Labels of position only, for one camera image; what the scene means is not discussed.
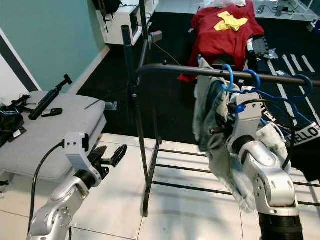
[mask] clothes rack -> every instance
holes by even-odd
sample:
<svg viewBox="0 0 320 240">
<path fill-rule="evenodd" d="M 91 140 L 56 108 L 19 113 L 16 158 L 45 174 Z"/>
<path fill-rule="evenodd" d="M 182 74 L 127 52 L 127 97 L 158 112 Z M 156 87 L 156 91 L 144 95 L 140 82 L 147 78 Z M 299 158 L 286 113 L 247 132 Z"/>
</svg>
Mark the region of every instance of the clothes rack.
<svg viewBox="0 0 320 240">
<path fill-rule="evenodd" d="M 200 157 L 207 157 L 205 154 L 200 153 L 191 153 L 185 151 L 173 151 L 168 149 L 161 149 L 160 145 L 162 144 L 162 138 L 159 136 L 158 131 L 158 123 L 157 123 L 157 114 L 156 110 L 153 107 L 153 123 L 154 123 L 154 134 L 155 134 L 155 147 L 151 158 L 151 163 L 147 166 L 147 157 L 146 157 L 146 147 L 145 147 L 145 140 L 144 140 L 144 129 L 142 123 L 142 115 L 141 115 L 141 103 L 138 95 L 138 87 L 142 82 L 142 78 L 145 74 L 151 72 L 171 72 L 171 73 L 184 73 L 184 74 L 194 74 L 194 75 L 203 75 L 203 76 L 211 76 L 211 77 L 223 77 L 228 78 L 229 72 L 228 71 L 221 71 L 221 70 L 213 70 L 213 69 L 204 69 L 198 67 L 188 67 L 188 66 L 177 66 L 177 65 L 168 65 L 164 64 L 146 64 L 146 59 L 149 52 L 149 36 L 148 36 L 148 27 L 146 21 L 146 11 L 145 11 L 145 1 L 139 0 L 140 5 L 140 14 L 141 14 L 141 23 L 142 23 L 142 35 L 143 35 L 143 47 L 141 51 L 141 56 L 138 64 L 138 68 L 135 69 L 134 61 L 133 61 L 133 50 L 132 50 L 132 43 L 131 43 L 131 35 L 130 35 L 130 28 L 127 25 L 123 25 L 121 28 L 122 30 L 122 37 L 123 37 L 123 46 L 124 46 L 124 54 L 125 54 L 125 62 L 127 67 L 128 73 L 128 105 L 131 107 L 132 116 L 136 125 L 136 130 L 139 138 L 139 145 L 141 151 L 141 158 L 142 158 L 142 165 L 144 171 L 144 178 L 145 178 L 145 191 L 144 191 L 144 199 L 143 199 L 143 207 L 142 207 L 142 216 L 148 216 L 148 205 L 149 205 L 149 197 L 151 192 L 152 184 L 174 187 L 174 188 L 181 188 L 181 189 L 189 189 L 195 191 L 203 191 L 209 193 L 216 193 L 216 194 L 224 194 L 224 195 L 231 195 L 230 192 L 227 191 L 220 191 L 214 189 L 206 189 L 206 188 L 199 188 L 199 187 L 191 187 L 179 184 L 172 184 L 167 182 L 161 181 L 154 181 L 154 173 L 155 168 L 171 168 L 171 169 L 179 169 L 182 171 L 193 171 L 193 172 L 201 172 L 201 173 L 208 173 L 212 174 L 209 170 L 201 170 L 195 168 L 187 168 L 187 167 L 179 167 L 179 166 L 172 166 L 172 165 L 164 165 L 164 164 L 157 164 L 157 157 L 159 152 L 166 152 L 166 153 L 174 153 L 174 154 L 182 154 L 182 155 L 191 155 L 191 156 L 200 156 Z M 252 80 L 252 75 L 249 73 L 244 72 L 233 72 L 235 78 L 241 78 L 243 80 Z M 281 76 L 272 76 L 272 75 L 259 75 L 260 79 L 265 82 L 270 83 L 278 83 L 278 84 L 291 84 L 291 85 L 306 85 L 306 83 L 302 79 L 298 78 L 288 78 L 288 77 L 281 77 Z M 312 81 L 314 87 L 320 87 L 319 81 Z M 302 183 L 302 182 L 295 182 L 295 185 L 303 185 L 303 186 L 310 186 L 310 187 L 320 187 L 320 184 L 311 184 L 311 183 Z M 309 206 L 317 206 L 320 207 L 320 203 L 316 202 L 298 202 L 301 205 L 309 205 Z"/>
</svg>

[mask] white floor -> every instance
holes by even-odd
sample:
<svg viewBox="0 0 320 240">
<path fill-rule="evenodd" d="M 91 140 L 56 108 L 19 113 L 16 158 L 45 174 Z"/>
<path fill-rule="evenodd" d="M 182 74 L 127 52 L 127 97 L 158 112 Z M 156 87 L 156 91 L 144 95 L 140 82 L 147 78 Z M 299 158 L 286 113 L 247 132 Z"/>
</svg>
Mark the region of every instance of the white floor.
<svg viewBox="0 0 320 240">
<path fill-rule="evenodd" d="M 142 217 L 145 188 L 139 141 L 136 137 L 104 134 L 99 146 L 106 145 L 105 157 L 127 144 L 125 157 L 90 195 L 72 221 L 73 240 L 258 240 L 257 213 L 245 214 L 230 195 L 152 185 L 149 215 Z M 145 141 L 150 163 L 154 140 Z M 163 149 L 198 153 L 195 145 L 164 142 Z M 208 170 L 202 156 L 160 152 L 158 164 Z M 306 182 L 298 170 L 292 179 Z M 226 191 L 209 173 L 157 167 L 154 181 Z M 0 239 L 26 237 L 32 180 L 16 175 L 8 191 L 0 196 Z M 57 183 L 40 180 L 36 188 L 36 210 L 44 205 Z M 320 189 L 296 186 L 299 201 L 317 202 Z M 320 208 L 300 206 L 305 240 L 319 239 Z"/>
<path fill-rule="evenodd" d="M 164 13 L 181 13 L 181 14 L 196 14 L 202 0 L 160 0 L 157 12 Z M 275 16 L 276 3 L 270 0 L 253 0 L 255 12 L 261 5 L 267 5 L 269 8 L 265 7 L 262 14 L 256 14 L 256 18 L 268 18 L 268 19 L 290 19 L 290 13 L 284 13 L 282 16 Z M 301 7 L 298 7 L 295 11 L 296 13 L 304 12 Z M 301 15 L 294 15 L 293 20 L 300 21 L 310 21 L 309 17 L 304 17 Z"/>
</svg>

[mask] white cabinet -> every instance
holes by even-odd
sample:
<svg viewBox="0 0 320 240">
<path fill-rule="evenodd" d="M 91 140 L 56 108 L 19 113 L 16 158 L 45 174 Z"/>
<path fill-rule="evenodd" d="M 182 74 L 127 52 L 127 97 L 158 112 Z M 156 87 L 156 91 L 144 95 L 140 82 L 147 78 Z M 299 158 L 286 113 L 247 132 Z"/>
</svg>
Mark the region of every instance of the white cabinet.
<svg viewBox="0 0 320 240">
<path fill-rule="evenodd" d="M 150 21 L 151 16 L 154 14 L 160 0 L 145 0 L 145 15 L 147 23 Z M 131 34 L 131 44 L 135 45 L 138 41 L 139 37 L 142 34 L 141 27 L 141 16 L 140 16 L 140 7 L 139 0 L 122 0 L 124 5 L 135 5 L 135 6 L 120 6 L 118 11 L 112 15 L 107 15 L 107 21 L 105 24 L 103 17 L 100 11 L 96 11 L 96 15 L 100 24 L 100 29 L 102 32 L 102 36 L 104 42 L 106 44 L 118 44 L 123 45 L 124 41 L 122 38 L 121 26 L 128 25 L 130 28 Z M 138 30 L 133 35 L 131 18 L 130 14 L 134 14 L 137 16 L 138 21 Z"/>
</svg>

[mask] folded clothes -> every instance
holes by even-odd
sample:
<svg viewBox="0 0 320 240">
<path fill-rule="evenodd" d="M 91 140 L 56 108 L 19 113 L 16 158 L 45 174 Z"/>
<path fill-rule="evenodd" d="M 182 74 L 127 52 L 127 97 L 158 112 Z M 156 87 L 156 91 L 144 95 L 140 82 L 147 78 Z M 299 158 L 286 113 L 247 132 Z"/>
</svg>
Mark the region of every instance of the folded clothes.
<svg viewBox="0 0 320 240">
<path fill-rule="evenodd" d="M 248 22 L 248 19 L 245 17 L 236 19 L 228 11 L 219 13 L 218 17 L 223 20 L 218 22 L 217 25 L 214 26 L 214 29 L 217 31 L 232 29 L 237 32 L 241 26 L 245 25 Z"/>
</svg>

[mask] gray ottoman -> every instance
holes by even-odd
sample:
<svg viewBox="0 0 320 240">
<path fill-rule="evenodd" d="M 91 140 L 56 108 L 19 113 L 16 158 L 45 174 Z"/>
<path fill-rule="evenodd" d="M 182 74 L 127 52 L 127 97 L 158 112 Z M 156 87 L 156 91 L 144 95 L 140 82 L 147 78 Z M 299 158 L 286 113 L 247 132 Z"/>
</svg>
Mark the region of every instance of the gray ottoman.
<svg viewBox="0 0 320 240">
<path fill-rule="evenodd" d="M 43 91 L 33 91 L 28 103 L 37 104 L 46 94 L 47 92 Z M 85 110 L 85 107 L 94 101 L 96 99 L 92 97 L 61 93 L 48 106 L 49 109 L 62 108 L 61 115 L 40 116 L 37 120 L 30 120 L 29 113 L 23 113 L 23 127 L 27 132 L 0 148 L 0 170 L 33 176 L 44 155 L 69 132 L 89 134 L 89 151 L 86 153 L 88 155 L 106 125 L 104 101 L 99 101 Z M 59 147 L 42 165 L 38 177 L 58 180 L 70 169 L 71 164 L 65 156 L 64 149 Z"/>
</svg>

